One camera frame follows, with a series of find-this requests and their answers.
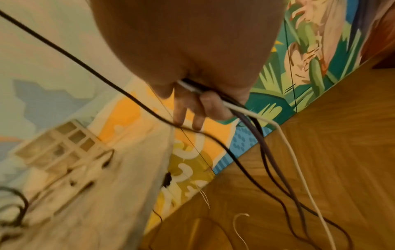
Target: wooden board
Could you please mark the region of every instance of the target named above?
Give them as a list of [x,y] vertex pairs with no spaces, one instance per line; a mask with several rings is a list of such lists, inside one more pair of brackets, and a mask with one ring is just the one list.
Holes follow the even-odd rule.
[[114,158],[92,187],[2,249],[136,249],[167,170],[173,133],[159,121],[137,121],[111,145]]

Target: human hand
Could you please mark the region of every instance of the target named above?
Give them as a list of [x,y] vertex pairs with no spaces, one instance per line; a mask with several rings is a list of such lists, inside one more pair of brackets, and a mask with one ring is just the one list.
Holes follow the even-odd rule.
[[106,42],[161,98],[174,91],[174,122],[187,109],[193,128],[232,117],[213,91],[198,96],[179,86],[189,78],[244,104],[268,58],[285,4],[272,0],[91,0]]

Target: bundle of cables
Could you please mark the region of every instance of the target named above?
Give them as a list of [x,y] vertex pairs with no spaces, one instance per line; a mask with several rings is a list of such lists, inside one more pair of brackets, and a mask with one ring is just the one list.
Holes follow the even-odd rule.
[[[30,28],[28,28],[27,26],[23,25],[21,22],[17,21],[16,19],[12,18],[11,16],[9,16],[8,14],[4,13],[3,11],[0,10],[0,16],[3,17],[4,19],[8,20],[9,22],[11,22],[12,24],[18,26],[19,28],[21,28],[22,30],[24,30],[25,32],[29,33],[30,35],[32,35],[33,37],[37,38],[38,40],[40,40],[41,42],[45,43],[46,45],[50,46],[51,48],[55,49],[56,51],[60,52],[61,54],[63,54],[64,56],[68,57],[69,59],[73,60],[75,63],[77,63],[78,65],[80,65],[81,67],[83,67],[85,70],[89,71],[91,74],[93,74],[94,76],[96,76],[97,78],[99,78],[100,80],[102,80],[105,84],[109,85],[110,87],[112,87],[113,89],[117,90],[118,92],[120,92],[121,94],[123,94],[124,96],[126,96],[127,98],[129,98],[130,100],[132,100],[133,102],[135,102],[136,104],[138,104],[142,109],[144,109],[145,111],[147,111],[149,114],[153,115],[155,118],[157,118],[158,120],[171,125],[175,128],[178,129],[183,129],[186,131],[192,131],[194,133],[200,133],[205,135],[206,137],[209,137],[210,139],[214,140],[216,143],[218,143],[222,148],[224,148],[224,150],[230,155],[230,157],[233,159],[233,161],[236,163],[236,165],[240,168],[240,170],[244,173],[244,175],[262,192],[264,192],[265,194],[267,194],[269,197],[271,197],[272,199],[274,199],[275,201],[279,202],[284,210],[285,216],[286,216],[286,220],[287,220],[287,225],[291,231],[291,233],[293,234],[293,236],[295,236],[298,240],[304,241],[308,244],[310,244],[311,246],[314,247],[314,249],[316,250],[321,250],[321,248],[319,248],[314,241],[311,239],[311,237],[308,234],[308,230],[307,230],[307,224],[306,224],[306,219],[304,216],[304,212],[303,209],[305,209],[306,211],[308,211],[309,213],[318,216],[322,222],[322,225],[326,231],[326,234],[328,236],[329,242],[330,242],[330,246],[332,250],[336,250],[336,246],[333,240],[333,237],[328,229],[328,226],[326,223],[336,227],[337,229],[339,229],[347,238],[348,241],[348,249],[352,250],[354,249],[353,246],[353,242],[351,237],[349,236],[349,234],[343,229],[341,228],[339,225],[337,225],[336,223],[324,218],[321,215],[320,210],[318,209],[317,205],[314,202],[313,197],[310,194],[310,191],[307,187],[306,181],[303,177],[303,173],[300,170],[299,164],[297,163],[297,159],[295,156],[295,153],[292,150],[292,147],[290,146],[289,142],[287,141],[284,133],[282,132],[280,126],[271,120],[266,120],[265,118],[257,115],[256,113],[253,113],[249,110],[247,110],[243,105],[241,105],[240,103],[238,103],[236,100],[232,99],[229,96],[226,96],[225,94],[222,93],[218,93],[220,95],[220,97],[222,98],[222,100],[224,101],[224,105],[226,107],[228,107],[229,109],[231,109],[232,113],[240,119],[241,122],[243,122],[246,127],[251,131],[251,133],[255,136],[255,138],[257,139],[257,141],[260,144],[260,151],[261,151],[261,155],[262,155],[262,160],[263,160],[263,165],[268,173],[268,176],[270,177],[270,179],[273,181],[273,183],[288,197],[290,197],[297,208],[301,223],[302,223],[302,228],[303,228],[303,232],[306,236],[306,238],[300,237],[298,236],[295,231],[293,230],[292,224],[290,222],[290,216],[288,213],[288,210],[285,206],[285,204],[283,203],[283,201],[276,197],[274,194],[272,194],[271,192],[269,192],[268,190],[266,190],[264,187],[262,187],[248,172],[247,170],[244,168],[244,166],[239,162],[239,160],[237,159],[237,157],[231,152],[231,150],[229,148],[227,148],[220,140],[218,140],[217,138],[215,138],[214,136],[208,134],[208,133],[204,133],[201,131],[195,131],[191,128],[188,127],[184,127],[184,126],[178,126],[173,124],[171,121],[166,120],[165,118],[161,117],[160,115],[156,114],[154,111],[152,111],[151,109],[149,109],[146,105],[144,105],[143,103],[141,103],[138,99],[136,99],[134,96],[130,95],[128,92],[126,92],[125,90],[123,90],[122,88],[120,88],[119,86],[115,85],[113,82],[109,81],[107,78],[105,78],[104,76],[102,76],[100,73],[96,72],[94,69],[92,69],[91,67],[89,67],[88,65],[86,65],[84,62],[82,62],[81,60],[79,60],[78,58],[76,58],[75,56],[73,56],[72,54],[70,54],[69,52],[65,51],[64,49],[62,49],[61,47],[59,47],[58,45],[54,44],[53,42],[49,41],[48,39],[44,38],[43,36],[41,36],[40,34],[36,33],[35,31],[31,30]],[[180,85],[184,86],[185,88],[191,90],[191,91],[195,91],[198,93],[202,93],[204,91],[207,90],[212,90],[206,86],[200,85],[196,82],[193,82],[189,79],[182,79],[181,81],[178,82]],[[313,211],[312,209],[308,208],[307,206],[303,205],[302,203],[300,203],[296,197],[295,192],[293,191],[292,187],[289,185],[287,179],[285,178],[284,174],[282,173],[281,169],[278,167],[276,161],[274,160],[272,154],[270,153],[270,150],[267,146],[267,144],[265,143],[265,140],[263,138],[263,131],[262,128],[258,122],[258,119],[264,120],[265,122],[272,124],[273,126],[276,127],[276,129],[278,130],[278,132],[281,135],[281,138],[284,140],[285,144],[288,147],[288,150],[291,153],[291,156],[293,158],[293,161],[295,163],[295,167],[298,171],[298,174],[301,178],[301,181],[309,195],[309,198],[314,206],[314,209],[316,210]],[[272,173],[269,170],[269,166],[267,163],[267,159],[269,160],[270,164],[273,166],[274,171],[276,172],[276,174],[279,176],[280,180],[283,182],[284,186],[286,187],[287,190],[285,190],[273,177]]]

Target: painted wall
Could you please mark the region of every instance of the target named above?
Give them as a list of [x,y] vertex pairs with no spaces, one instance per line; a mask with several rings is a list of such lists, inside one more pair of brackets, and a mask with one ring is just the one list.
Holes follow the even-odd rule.
[[[282,124],[395,38],[395,0],[291,0],[246,106]],[[0,8],[70,51],[162,115],[172,98],[158,100],[106,46],[84,0],[3,1]],[[25,189],[39,174],[9,154],[21,141],[76,118],[105,143],[146,115],[126,97],[73,62],[0,19],[0,183]],[[188,112],[187,125],[193,114]],[[265,135],[272,131],[261,123]],[[208,119],[204,131],[237,156],[257,142],[237,119]],[[177,130],[169,171],[156,212],[166,217],[229,163],[213,141]],[[152,216],[147,230],[159,222]]]

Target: parquet floor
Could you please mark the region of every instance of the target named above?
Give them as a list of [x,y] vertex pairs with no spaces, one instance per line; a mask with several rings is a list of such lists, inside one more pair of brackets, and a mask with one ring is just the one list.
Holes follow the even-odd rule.
[[[359,68],[282,125],[321,212],[348,231],[357,250],[395,249],[395,70],[371,70],[375,62]],[[271,133],[266,141],[300,201],[312,207],[278,133]],[[296,208],[270,182],[258,146],[240,161],[259,183],[284,200],[302,235]],[[193,197],[165,220],[153,250],[179,250],[183,236],[175,233],[185,231],[195,218],[211,219],[223,228],[233,249],[245,250],[232,229],[237,213],[250,215],[239,217],[237,227],[251,250],[313,249],[291,235],[280,205],[258,191],[234,164],[204,191],[211,210],[200,195]],[[329,249],[318,218],[306,216],[312,238]],[[347,249],[345,237],[332,226],[330,230],[337,249]],[[154,231],[143,240],[142,249],[147,249]]]

